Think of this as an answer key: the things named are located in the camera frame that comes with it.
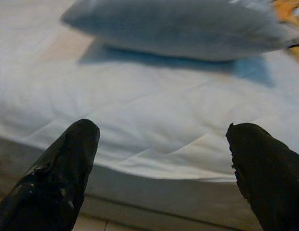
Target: floor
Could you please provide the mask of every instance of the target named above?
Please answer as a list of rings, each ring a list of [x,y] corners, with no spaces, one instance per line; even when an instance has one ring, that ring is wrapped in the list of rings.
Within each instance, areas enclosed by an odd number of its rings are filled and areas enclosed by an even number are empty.
[[[73,228],[73,231],[140,231],[140,230],[117,225],[109,221],[99,220],[99,219],[80,215]]]

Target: white mattress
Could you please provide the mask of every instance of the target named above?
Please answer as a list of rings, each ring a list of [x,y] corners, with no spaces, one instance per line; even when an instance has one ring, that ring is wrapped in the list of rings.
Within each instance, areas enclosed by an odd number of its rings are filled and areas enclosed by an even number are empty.
[[[47,148],[71,123],[101,128],[97,165],[234,182],[230,123],[299,153],[299,63],[284,51],[212,64],[108,49],[60,24],[72,0],[0,0],[0,137]]]

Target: light blue pillow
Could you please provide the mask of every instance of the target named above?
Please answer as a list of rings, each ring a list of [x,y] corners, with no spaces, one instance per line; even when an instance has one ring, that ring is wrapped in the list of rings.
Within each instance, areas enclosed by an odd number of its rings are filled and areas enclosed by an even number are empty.
[[[62,20],[108,45],[229,61],[292,44],[268,0],[81,0]]]

